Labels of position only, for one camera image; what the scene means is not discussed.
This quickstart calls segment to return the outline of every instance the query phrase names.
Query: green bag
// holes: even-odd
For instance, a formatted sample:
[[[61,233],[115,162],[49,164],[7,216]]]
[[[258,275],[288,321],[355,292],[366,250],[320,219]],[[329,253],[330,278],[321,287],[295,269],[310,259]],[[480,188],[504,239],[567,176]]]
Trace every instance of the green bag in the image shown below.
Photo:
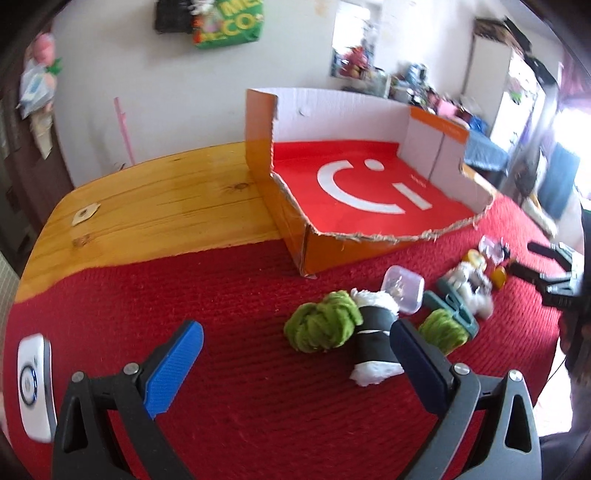
[[[216,0],[193,20],[197,48],[228,47],[257,41],[264,21],[262,0]]]

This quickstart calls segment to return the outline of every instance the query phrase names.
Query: red knitted tablecloth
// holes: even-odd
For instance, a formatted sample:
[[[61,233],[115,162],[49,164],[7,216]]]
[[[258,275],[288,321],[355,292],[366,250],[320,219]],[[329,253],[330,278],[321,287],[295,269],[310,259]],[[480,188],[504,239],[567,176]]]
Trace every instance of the red knitted tablecloth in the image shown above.
[[[386,269],[403,265],[429,286],[452,268],[483,234],[503,236],[523,262],[555,272],[550,261],[527,253],[541,232],[508,199],[498,199],[478,230],[466,228],[435,243],[321,273],[298,276],[281,241],[86,270],[12,308],[6,335],[4,391],[14,448],[34,478],[50,477],[51,446],[22,428],[17,393],[17,347],[40,332],[53,348],[57,406],[76,370],[119,371],[143,361],[184,319],[200,321],[205,346],[168,413],[157,423],[200,479],[396,478],[435,418],[423,411],[405,376],[357,387],[349,380],[353,345],[328,353],[293,351],[285,320],[306,301],[352,287],[378,289]],[[424,317],[419,312],[417,320]],[[477,373],[521,370],[537,399],[557,340],[556,312],[540,306],[534,287],[510,279],[495,294],[495,314],[481,322],[473,342],[450,360]],[[124,453],[140,478],[113,416]],[[469,430],[454,466],[466,459]]]

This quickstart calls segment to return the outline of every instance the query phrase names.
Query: white dot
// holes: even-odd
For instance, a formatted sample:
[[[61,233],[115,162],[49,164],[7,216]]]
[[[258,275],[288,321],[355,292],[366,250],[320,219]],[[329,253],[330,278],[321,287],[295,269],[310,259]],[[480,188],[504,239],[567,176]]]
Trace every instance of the white dot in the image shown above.
[[[373,171],[384,171],[384,164],[379,160],[374,160],[373,158],[368,158],[365,161],[365,166]]]

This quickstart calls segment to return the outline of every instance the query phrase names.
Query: orange cardboard box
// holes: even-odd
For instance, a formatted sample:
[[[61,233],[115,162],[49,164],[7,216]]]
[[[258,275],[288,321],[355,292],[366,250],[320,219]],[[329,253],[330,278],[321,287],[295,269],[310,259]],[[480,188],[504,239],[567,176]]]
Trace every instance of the orange cardboard box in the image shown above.
[[[468,132],[357,93],[246,93],[246,162],[301,275],[434,240],[493,196],[466,177]]]

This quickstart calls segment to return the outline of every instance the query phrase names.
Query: silver bolt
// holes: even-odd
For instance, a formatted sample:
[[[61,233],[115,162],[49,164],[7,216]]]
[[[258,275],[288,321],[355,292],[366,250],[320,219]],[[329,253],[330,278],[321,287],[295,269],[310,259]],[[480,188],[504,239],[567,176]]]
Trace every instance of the silver bolt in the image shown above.
[[[139,372],[139,365],[134,362],[123,367],[123,373],[125,375],[135,375],[137,372]]]
[[[84,380],[84,373],[82,372],[76,372],[72,375],[72,381],[74,383],[78,383],[81,382],[82,380]]]
[[[466,364],[455,364],[453,369],[458,375],[467,375],[470,373],[470,367]]]
[[[513,382],[521,382],[523,380],[523,374],[519,370],[510,370],[509,378],[512,379]]]

